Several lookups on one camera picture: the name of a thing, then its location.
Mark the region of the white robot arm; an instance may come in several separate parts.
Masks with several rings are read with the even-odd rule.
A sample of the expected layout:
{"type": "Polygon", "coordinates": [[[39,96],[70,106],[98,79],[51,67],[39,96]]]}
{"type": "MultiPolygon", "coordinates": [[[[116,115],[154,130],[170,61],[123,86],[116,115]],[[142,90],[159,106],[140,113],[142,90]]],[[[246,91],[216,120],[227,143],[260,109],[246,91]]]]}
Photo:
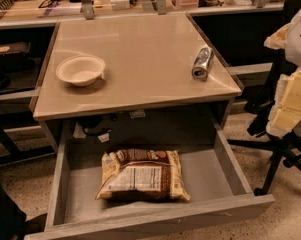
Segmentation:
{"type": "Polygon", "coordinates": [[[297,66],[290,76],[281,75],[275,92],[266,132],[282,138],[301,121],[301,9],[293,19],[269,36],[264,45],[284,49],[288,62],[297,66]]]}

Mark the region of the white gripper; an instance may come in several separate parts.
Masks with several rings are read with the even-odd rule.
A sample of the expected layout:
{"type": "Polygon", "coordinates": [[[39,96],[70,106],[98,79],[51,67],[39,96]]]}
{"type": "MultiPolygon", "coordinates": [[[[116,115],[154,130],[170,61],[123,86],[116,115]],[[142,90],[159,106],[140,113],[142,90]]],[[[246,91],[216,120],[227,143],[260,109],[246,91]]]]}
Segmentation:
{"type": "Polygon", "coordinates": [[[301,136],[301,67],[280,76],[266,125],[266,132],[279,138],[293,130],[301,136]]]}

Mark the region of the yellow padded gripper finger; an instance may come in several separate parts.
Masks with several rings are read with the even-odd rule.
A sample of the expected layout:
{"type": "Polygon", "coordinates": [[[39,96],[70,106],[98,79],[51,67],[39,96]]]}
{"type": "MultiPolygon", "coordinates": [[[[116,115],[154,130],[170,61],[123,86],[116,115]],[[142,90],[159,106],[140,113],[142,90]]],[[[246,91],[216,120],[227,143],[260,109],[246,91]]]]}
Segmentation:
{"type": "Polygon", "coordinates": [[[289,23],[285,24],[271,36],[267,37],[264,41],[264,46],[274,50],[284,49],[286,46],[288,28],[289,23]]]}

